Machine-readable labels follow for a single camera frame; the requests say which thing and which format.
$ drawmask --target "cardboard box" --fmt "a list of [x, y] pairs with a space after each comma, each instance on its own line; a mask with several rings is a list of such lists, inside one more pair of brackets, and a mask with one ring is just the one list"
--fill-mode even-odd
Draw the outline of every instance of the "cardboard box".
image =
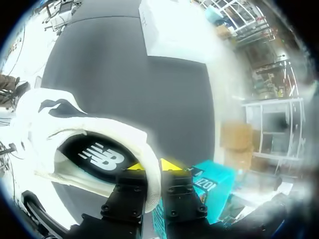
[[251, 167], [252, 157], [252, 146], [243, 151], [226, 149], [224, 165], [236, 170], [247, 171]]
[[227, 122], [221, 126], [220, 146], [232, 150], [251, 148], [253, 129], [250, 124]]

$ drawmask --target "shelving unit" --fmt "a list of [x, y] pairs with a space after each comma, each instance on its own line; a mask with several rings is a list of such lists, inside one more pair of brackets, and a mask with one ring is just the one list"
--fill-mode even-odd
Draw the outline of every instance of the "shelving unit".
[[276, 160], [275, 174], [283, 164], [289, 163], [289, 171], [293, 164], [300, 165], [305, 144], [303, 99], [265, 100], [242, 106], [246, 122], [260, 132], [259, 148], [253, 156]]
[[245, 6], [246, 2], [241, 0], [200, 0], [200, 5], [208, 8], [212, 5], [222, 15], [228, 17], [233, 23], [234, 32], [242, 30], [256, 22], [255, 17]]

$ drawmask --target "yellow marker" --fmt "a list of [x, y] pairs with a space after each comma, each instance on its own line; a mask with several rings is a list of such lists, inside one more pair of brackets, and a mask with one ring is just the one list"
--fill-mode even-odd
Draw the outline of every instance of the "yellow marker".
[[167, 160], [165, 160], [163, 158], [161, 158], [160, 160], [161, 160], [161, 169], [163, 171], [169, 171], [170, 169], [171, 170], [176, 170], [176, 171], [177, 170], [182, 170], [181, 168], [177, 167], [176, 165], [168, 162]]
[[141, 166], [140, 163], [137, 163], [137, 164], [133, 165], [132, 167], [130, 167], [130, 168], [128, 168], [128, 169], [131, 169], [131, 170], [138, 170], [138, 169], [140, 169], [140, 170], [145, 170], [145, 169]]
[[[167, 160], [161, 158], [160, 159], [161, 161], [161, 168], [163, 171], [168, 171], [168, 170], [182, 170], [181, 168], [177, 167], [176, 165], [168, 162]], [[140, 170], [145, 170], [140, 163], [138, 164], [135, 164], [133, 165], [132, 167], [128, 168], [128, 169], [131, 169], [131, 170], [137, 170], [137, 169], [140, 169]]]

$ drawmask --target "cable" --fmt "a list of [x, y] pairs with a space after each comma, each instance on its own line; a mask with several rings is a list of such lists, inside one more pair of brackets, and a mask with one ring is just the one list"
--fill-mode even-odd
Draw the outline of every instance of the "cable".
[[13, 157], [16, 157], [17, 159], [24, 160], [23, 158], [19, 158], [18, 156], [15, 156], [13, 153], [11, 153], [11, 155], [12, 155]]
[[[7, 150], [6, 146], [0, 141], [0, 146], [4, 149]], [[13, 166], [11, 163], [11, 159], [9, 154], [7, 154], [8, 158], [9, 158], [9, 162], [10, 162], [10, 167], [11, 167], [11, 174], [12, 174], [12, 181], [13, 181], [13, 202], [15, 203], [15, 181], [14, 181], [14, 172], [13, 172]]]
[[65, 20], [64, 20], [60, 15], [59, 15], [59, 17], [62, 19], [63, 24], [66, 24], [66, 23], [65, 23]]
[[24, 25], [24, 28], [23, 28], [23, 40], [22, 40], [22, 46], [21, 46], [21, 49], [20, 49], [20, 52], [19, 52], [19, 55], [18, 55], [18, 58], [13, 66], [13, 68], [11, 69], [10, 73], [8, 74], [8, 76], [11, 74], [11, 72], [13, 71], [13, 69], [15, 68], [18, 60], [19, 60], [19, 57], [20, 57], [20, 54], [21, 54], [21, 51], [22, 51], [22, 48], [23, 48], [23, 43], [24, 43], [24, 37], [25, 37], [25, 25]]

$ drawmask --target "white sneaker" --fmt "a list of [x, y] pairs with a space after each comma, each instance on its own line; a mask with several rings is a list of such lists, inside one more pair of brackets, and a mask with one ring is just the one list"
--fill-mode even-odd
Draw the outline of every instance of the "white sneaker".
[[69, 92], [34, 89], [18, 102], [10, 124], [19, 156], [36, 175], [109, 197], [115, 175], [140, 163], [146, 170], [145, 212], [160, 200], [160, 167], [147, 134], [113, 119], [83, 112]]

